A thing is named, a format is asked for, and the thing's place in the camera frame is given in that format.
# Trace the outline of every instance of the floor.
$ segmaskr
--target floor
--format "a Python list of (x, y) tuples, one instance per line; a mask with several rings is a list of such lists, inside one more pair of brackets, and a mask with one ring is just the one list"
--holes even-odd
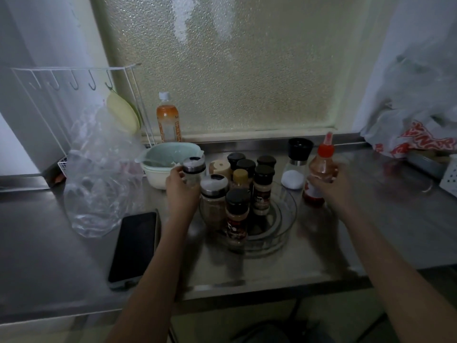
[[(448, 272), (434, 274), (430, 282), (457, 307), (457, 277)], [(180, 343), (225, 343), (240, 330), (265, 320), (284, 320), (294, 300), (244, 306), (225, 310), (175, 316), (172, 324)], [(302, 300), (297, 319), (320, 322), (337, 343), (355, 342), (383, 313), (374, 289), (315, 296)], [(102, 342), (112, 326), (49, 332), (41, 324), (41, 333), (24, 332), (20, 326), (0, 327), (0, 343), (96, 343)], [(362, 343), (398, 342), (390, 323), (385, 321), (370, 332)]]

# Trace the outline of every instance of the hook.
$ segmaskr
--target hook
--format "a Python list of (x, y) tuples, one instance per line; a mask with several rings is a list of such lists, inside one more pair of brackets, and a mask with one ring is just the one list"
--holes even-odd
[(94, 80), (94, 77), (92, 76), (92, 73), (90, 72), (90, 70), (88, 70), (89, 74), (90, 74), (90, 77), (92, 78), (92, 82), (94, 82), (94, 87), (92, 87), (89, 83), (89, 86), (92, 90), (95, 90), (97, 89), (97, 85), (95, 84), (95, 80)]
[(78, 84), (78, 81), (76, 80), (75, 74), (73, 73), (73, 70), (70, 70), (70, 72), (71, 72), (71, 75), (73, 76), (73, 80), (76, 83), (76, 88), (73, 86), (73, 83), (71, 83), (71, 82), (68, 82), (68, 83), (71, 85), (71, 87), (73, 89), (78, 90), (79, 89), (79, 84)]
[(48, 82), (49, 86), (50, 86), (51, 88), (53, 88), (55, 91), (59, 91), (59, 90), (60, 90), (60, 85), (59, 85), (59, 82), (58, 82), (57, 79), (56, 79), (56, 76), (54, 76), (54, 72), (53, 72), (52, 70), (50, 70), (49, 72), (51, 72), (51, 74), (52, 74), (52, 76), (53, 76), (53, 78), (54, 78), (54, 82), (56, 82), (57, 87), (54, 88), (54, 86), (52, 86), (51, 83)]
[[(32, 70), (30, 70), (30, 73), (33, 75), (33, 78), (35, 78), (35, 81), (36, 81), (37, 84), (38, 84), (38, 89), (41, 90), (41, 84), (40, 84), (40, 82), (39, 82), (37, 76), (35, 75), (35, 72), (33, 72)], [(31, 85), (31, 87), (32, 87), (33, 89), (35, 89), (35, 90), (37, 89), (37, 88), (35, 88), (35, 86), (34, 86), (32, 83), (29, 82), (29, 84)]]
[(109, 86), (108, 83), (106, 83), (106, 82), (105, 82), (105, 85), (109, 90), (113, 90), (113, 82), (111, 81), (111, 77), (110, 77), (108, 70), (106, 70), (106, 75), (108, 76), (108, 79), (110, 80), (111, 86)]

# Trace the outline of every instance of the wire rack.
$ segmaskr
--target wire rack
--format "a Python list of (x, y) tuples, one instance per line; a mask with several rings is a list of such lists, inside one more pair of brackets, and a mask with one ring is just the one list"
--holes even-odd
[(152, 126), (146, 107), (141, 97), (141, 92), (135, 69), (140, 63), (134, 63), (122, 67), (26, 67), (11, 68), (13, 74), (21, 85), (27, 97), (30, 99), (34, 109), (44, 121), (49, 132), (52, 134), (56, 144), (62, 151), (62, 158), (58, 165), (65, 174), (66, 156), (70, 149), (70, 129), (79, 111), (68, 110), (62, 107), (67, 102), (67, 106), (73, 101), (78, 101), (80, 105), (90, 105), (90, 97), (94, 94), (101, 96), (100, 101), (104, 101), (109, 91), (117, 92), (113, 84), (113, 75), (118, 86), (123, 89), (124, 94), (120, 94), (128, 102), (132, 103), (141, 115), (142, 133), (147, 138), (145, 146), (155, 145)]

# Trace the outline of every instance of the hand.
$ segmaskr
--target hand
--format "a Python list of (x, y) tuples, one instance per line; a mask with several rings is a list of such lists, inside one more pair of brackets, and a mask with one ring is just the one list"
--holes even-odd
[(200, 185), (188, 187), (182, 181), (182, 166), (173, 168), (166, 180), (168, 207), (171, 218), (192, 220), (200, 201)]
[(345, 164), (337, 164), (337, 166), (338, 176), (333, 183), (325, 183), (314, 176), (308, 176), (308, 181), (321, 191), (323, 198), (330, 207), (340, 215), (344, 215), (353, 210), (356, 205), (352, 198), (352, 188), (347, 174), (347, 167)]

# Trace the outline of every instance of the condiment bottle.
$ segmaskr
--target condiment bottle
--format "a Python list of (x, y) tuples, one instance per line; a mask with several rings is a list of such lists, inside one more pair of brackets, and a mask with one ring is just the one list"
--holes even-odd
[(191, 187), (200, 183), (205, 175), (205, 170), (205, 156), (202, 156), (201, 158), (198, 156), (192, 156), (182, 162), (184, 181)]
[(255, 168), (254, 191), (252, 194), (252, 212), (256, 215), (267, 215), (270, 211), (271, 186), (275, 170), (267, 165)]
[(314, 143), (306, 138), (291, 138), (288, 143), (289, 162), (286, 164), (281, 184), (288, 189), (302, 190), (306, 163)]
[(220, 174), (226, 176), (227, 179), (230, 180), (230, 162), (225, 159), (211, 161), (209, 164), (209, 174)]
[(254, 185), (254, 170), (255, 162), (249, 159), (241, 159), (236, 163), (237, 169), (246, 170), (248, 172), (249, 194), (252, 195), (252, 187)]
[(225, 195), (228, 191), (229, 180), (220, 174), (206, 176), (200, 182), (200, 214), (212, 230), (222, 230), (227, 226)]
[(170, 93), (159, 92), (160, 105), (157, 107), (157, 122), (159, 123), (162, 142), (181, 142), (178, 109), (170, 103)]
[(233, 171), (233, 181), (230, 184), (230, 189), (249, 189), (248, 171), (242, 168)]
[(241, 246), (248, 237), (247, 218), (249, 214), (249, 193), (247, 189), (230, 190), (225, 196), (227, 213), (227, 241)]
[[(332, 159), (335, 152), (335, 147), (332, 145), (332, 137), (333, 134), (331, 132), (326, 134), (323, 143), (317, 149), (317, 155), (309, 163), (310, 174), (328, 183), (332, 182), (336, 171), (336, 165)], [(315, 207), (320, 207), (325, 202), (320, 190), (307, 180), (302, 196), (306, 203)]]
[(274, 157), (272, 157), (271, 155), (262, 155), (257, 158), (257, 163), (259, 165), (267, 165), (272, 168), (275, 168), (276, 159)]
[(246, 159), (246, 156), (243, 153), (231, 153), (227, 156), (227, 160), (230, 163), (230, 180), (232, 180), (233, 171), (236, 170), (236, 163), (241, 160)]

